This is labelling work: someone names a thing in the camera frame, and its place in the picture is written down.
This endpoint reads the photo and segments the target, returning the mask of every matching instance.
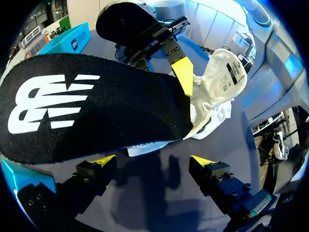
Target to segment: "blue panel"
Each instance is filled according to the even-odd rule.
[[[4,159],[2,159],[2,164],[5,180],[13,195],[15,195],[14,190],[19,191],[29,184],[37,186],[40,182],[56,193],[55,181],[51,176],[38,173],[22,165]]]
[[[284,65],[293,80],[295,80],[300,75],[304,68],[300,60],[294,54],[289,56]]]

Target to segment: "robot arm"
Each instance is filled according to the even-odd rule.
[[[262,26],[268,27],[271,24],[271,19],[266,10],[256,0],[234,0],[242,7],[246,8],[248,13],[253,17],[255,22]]]

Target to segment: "gray table surface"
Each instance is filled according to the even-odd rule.
[[[115,59],[114,43],[95,31],[83,54]],[[179,44],[202,75],[207,55],[183,36]],[[156,72],[169,73],[162,51],[152,59]],[[242,182],[259,190],[257,153],[248,120],[238,99],[232,102],[232,116],[203,140],[187,139],[161,150],[130,158],[125,151],[112,152],[117,157],[118,172],[102,197],[96,197],[77,220],[105,232],[206,232],[222,231],[229,221],[210,197],[204,197],[188,172],[190,155],[223,160]],[[36,165],[52,172],[56,182],[64,182],[83,160],[106,155],[92,155],[63,163]]]

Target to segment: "wall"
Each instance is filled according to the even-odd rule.
[[[186,14],[191,22],[187,36],[212,50],[229,46],[236,31],[246,25],[246,14],[231,0],[186,0]]]
[[[58,27],[60,27],[59,22],[60,22],[60,20],[62,20],[62,19],[59,19],[58,21],[52,23],[52,24],[49,25],[48,27],[45,27],[45,28],[42,30],[42,34],[45,34],[45,32],[47,31],[47,32],[48,32],[48,38],[49,38],[49,40],[50,40],[50,35],[52,34],[52,31],[56,31],[56,29],[57,29]]]
[[[70,23],[75,27],[88,22],[96,28],[100,11],[112,0],[67,0]],[[216,50],[229,46],[237,29],[246,25],[243,9],[232,0],[186,0],[191,26],[186,34],[198,45]]]
[[[67,0],[71,27],[87,22],[89,30],[96,29],[99,13],[112,0]]]

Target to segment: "cable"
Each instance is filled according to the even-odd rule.
[[[182,30],[183,30],[183,28],[180,28],[180,31],[176,35],[179,35],[182,32]]]
[[[171,19],[164,20],[164,21],[163,21],[163,24],[165,24],[166,21],[175,21],[175,19],[172,19],[172,18],[171,18]]]
[[[117,48],[117,50],[116,50],[116,52],[115,52],[115,58],[116,58],[116,59],[123,59],[123,58],[125,57],[125,55],[123,55],[123,56],[120,57],[120,58],[117,57],[117,52],[118,52],[121,48],[123,48],[123,46],[120,46],[119,48]]]

